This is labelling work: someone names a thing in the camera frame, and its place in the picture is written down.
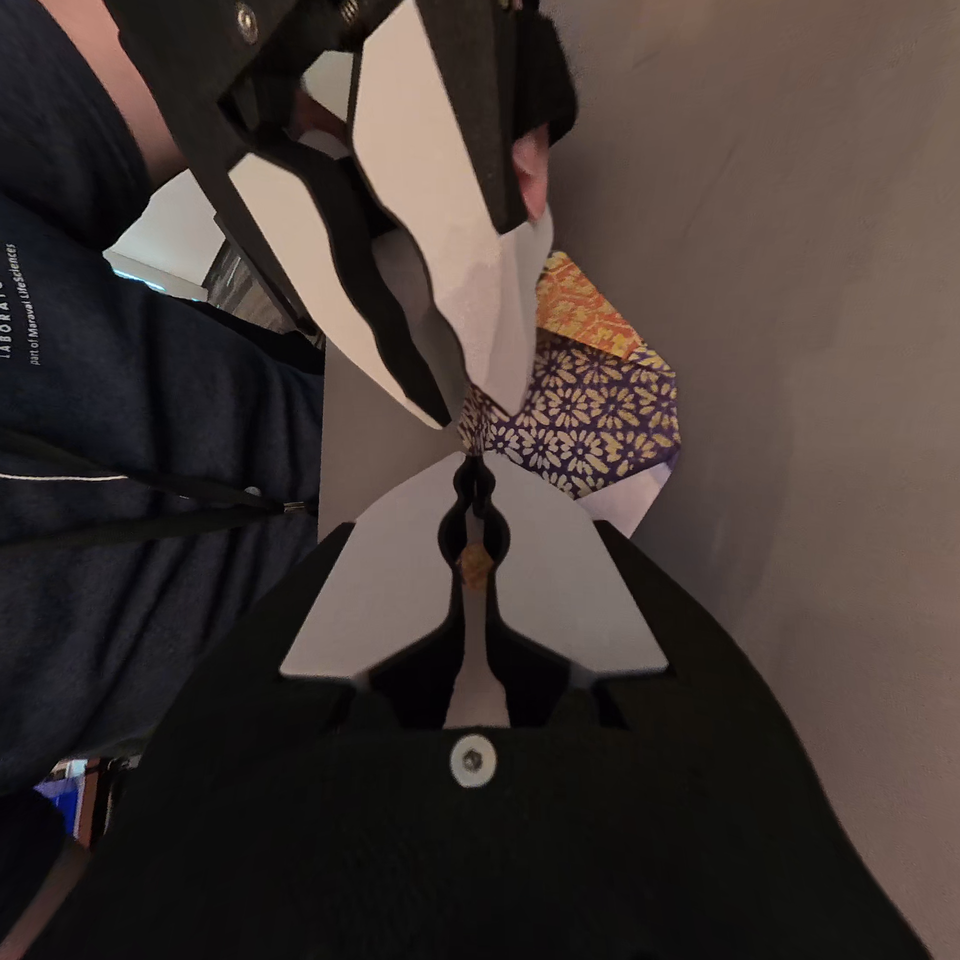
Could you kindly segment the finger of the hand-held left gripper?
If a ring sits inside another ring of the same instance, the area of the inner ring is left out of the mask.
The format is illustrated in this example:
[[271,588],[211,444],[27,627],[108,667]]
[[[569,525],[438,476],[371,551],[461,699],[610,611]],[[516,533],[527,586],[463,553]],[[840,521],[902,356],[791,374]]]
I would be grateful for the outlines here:
[[371,192],[410,236],[465,378],[519,412],[536,348],[537,283],[553,241],[546,209],[498,232],[417,2],[368,36],[354,82],[352,148]]
[[455,418],[462,352],[408,232],[383,253],[338,160],[289,138],[239,138],[228,177],[311,320],[392,401],[432,429]]

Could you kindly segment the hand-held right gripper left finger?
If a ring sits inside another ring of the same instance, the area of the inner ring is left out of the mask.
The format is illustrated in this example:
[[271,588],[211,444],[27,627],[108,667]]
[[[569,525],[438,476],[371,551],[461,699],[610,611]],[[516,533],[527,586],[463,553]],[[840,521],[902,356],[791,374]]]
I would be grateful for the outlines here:
[[467,543],[465,453],[366,508],[279,668],[290,679],[359,682],[446,621]]

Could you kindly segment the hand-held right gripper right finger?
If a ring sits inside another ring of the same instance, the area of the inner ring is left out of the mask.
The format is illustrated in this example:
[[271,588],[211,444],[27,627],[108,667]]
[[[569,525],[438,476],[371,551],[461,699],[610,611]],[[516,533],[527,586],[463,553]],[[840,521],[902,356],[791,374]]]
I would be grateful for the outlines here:
[[565,493],[486,453],[484,540],[504,626],[584,680],[664,673],[665,652],[590,515]]

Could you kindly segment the patterned purple orange origami paper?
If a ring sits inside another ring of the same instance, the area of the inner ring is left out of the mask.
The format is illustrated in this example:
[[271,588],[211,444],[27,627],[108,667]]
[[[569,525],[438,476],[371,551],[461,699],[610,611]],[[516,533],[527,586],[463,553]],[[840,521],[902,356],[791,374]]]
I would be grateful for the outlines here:
[[467,453],[496,453],[630,539],[681,451],[675,371],[562,251],[536,284],[534,364],[517,414],[469,389]]

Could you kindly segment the person's left forearm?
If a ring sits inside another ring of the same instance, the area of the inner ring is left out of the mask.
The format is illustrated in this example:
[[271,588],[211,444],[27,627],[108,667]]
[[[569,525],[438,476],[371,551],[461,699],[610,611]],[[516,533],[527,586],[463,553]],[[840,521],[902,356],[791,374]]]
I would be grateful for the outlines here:
[[43,1],[122,115],[157,191],[187,168],[153,93],[121,44],[103,1]]

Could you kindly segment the person's left hand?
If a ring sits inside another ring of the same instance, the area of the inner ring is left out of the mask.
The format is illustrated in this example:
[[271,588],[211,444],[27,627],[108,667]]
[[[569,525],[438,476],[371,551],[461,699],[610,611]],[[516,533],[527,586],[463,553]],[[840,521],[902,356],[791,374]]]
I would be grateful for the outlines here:
[[549,190],[549,127],[540,125],[520,138],[511,148],[511,162],[516,175],[527,219],[539,222],[546,214]]

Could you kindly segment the white desk with black frame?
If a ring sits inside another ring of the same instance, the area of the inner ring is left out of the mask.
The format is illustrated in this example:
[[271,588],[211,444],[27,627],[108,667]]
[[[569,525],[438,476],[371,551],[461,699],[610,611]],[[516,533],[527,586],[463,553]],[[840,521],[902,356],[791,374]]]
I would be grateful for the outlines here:
[[226,241],[193,174],[157,190],[138,220],[103,257],[114,273],[172,297],[204,303],[207,277]]

